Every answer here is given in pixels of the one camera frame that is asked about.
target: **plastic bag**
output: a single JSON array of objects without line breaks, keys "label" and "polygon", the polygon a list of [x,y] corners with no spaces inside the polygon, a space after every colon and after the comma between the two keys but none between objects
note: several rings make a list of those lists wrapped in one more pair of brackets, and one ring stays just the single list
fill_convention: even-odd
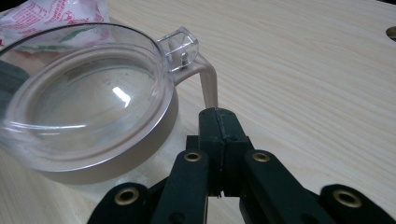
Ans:
[{"label": "plastic bag", "polygon": [[0,18],[0,45],[49,28],[86,22],[109,22],[105,0],[29,0]]}]

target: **glass pitcher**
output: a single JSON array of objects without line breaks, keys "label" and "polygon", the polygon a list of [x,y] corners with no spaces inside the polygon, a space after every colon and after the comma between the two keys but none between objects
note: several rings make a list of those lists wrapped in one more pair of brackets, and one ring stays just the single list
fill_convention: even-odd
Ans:
[{"label": "glass pitcher", "polygon": [[205,106],[218,104],[216,71],[183,27],[159,40],[109,23],[58,27],[6,47],[0,65],[0,148],[65,184],[146,161],[174,128],[187,77],[199,73]]}]

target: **black plastic part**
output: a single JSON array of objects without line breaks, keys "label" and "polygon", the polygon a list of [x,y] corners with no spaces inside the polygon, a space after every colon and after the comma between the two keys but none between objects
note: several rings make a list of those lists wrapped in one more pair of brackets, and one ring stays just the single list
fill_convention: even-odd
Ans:
[{"label": "black plastic part", "polygon": [[158,182],[156,185],[152,186],[148,189],[149,198],[148,198],[148,211],[152,213],[158,205],[158,202],[161,199],[161,195],[163,194],[163,189],[165,188],[166,181],[168,178],[163,179]]},{"label": "black plastic part", "polygon": [[249,186],[244,186],[239,200],[239,210],[246,224],[268,224],[260,203]]},{"label": "black plastic part", "polygon": [[23,69],[0,61],[0,119],[6,113],[13,94],[29,78]]},{"label": "black plastic part", "polygon": [[206,223],[208,172],[203,151],[179,153],[150,223]]},{"label": "black plastic part", "polygon": [[210,158],[209,196],[220,196],[223,170],[224,142],[215,108],[199,114],[199,149]]},{"label": "black plastic part", "polygon": [[269,223],[335,223],[273,154],[249,151],[244,168]]},{"label": "black plastic part", "polygon": [[[194,147],[194,138],[188,138]],[[242,188],[242,160],[253,145],[245,135],[235,113],[208,108],[199,115],[199,149],[210,158],[209,195],[239,197]]]},{"label": "black plastic part", "polygon": [[187,135],[186,150],[198,150],[199,149],[199,136]]},{"label": "black plastic part", "polygon": [[[117,194],[124,189],[137,190],[137,199],[133,203],[119,205],[116,203]],[[127,200],[128,195],[125,193],[121,199]],[[116,186],[109,191],[102,201],[93,210],[88,224],[146,224],[149,223],[150,211],[148,208],[149,190],[140,184],[125,183]]]},{"label": "black plastic part", "polygon": [[338,223],[396,223],[381,207],[347,186],[330,185],[323,188],[319,202]]}]

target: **wood grain surface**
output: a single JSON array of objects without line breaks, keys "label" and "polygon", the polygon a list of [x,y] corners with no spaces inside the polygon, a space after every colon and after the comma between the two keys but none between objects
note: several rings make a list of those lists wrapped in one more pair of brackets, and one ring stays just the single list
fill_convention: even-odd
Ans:
[{"label": "wood grain surface", "polygon": [[[215,66],[219,106],[255,148],[316,193],[364,193],[396,218],[396,6],[374,0],[107,1],[114,22],[156,39],[180,26]],[[177,86],[187,134],[204,109],[199,77]],[[0,152],[0,223],[85,223],[96,204]],[[210,199],[208,223],[243,223]]]}]

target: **teapot handle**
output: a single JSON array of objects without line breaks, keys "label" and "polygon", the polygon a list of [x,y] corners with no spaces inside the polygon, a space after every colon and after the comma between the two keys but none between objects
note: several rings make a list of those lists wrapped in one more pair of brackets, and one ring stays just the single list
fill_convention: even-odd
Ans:
[{"label": "teapot handle", "polygon": [[218,80],[212,64],[198,52],[198,40],[186,28],[180,27],[157,42],[163,47],[170,65],[169,74],[175,85],[200,74],[205,107],[218,107]]}]

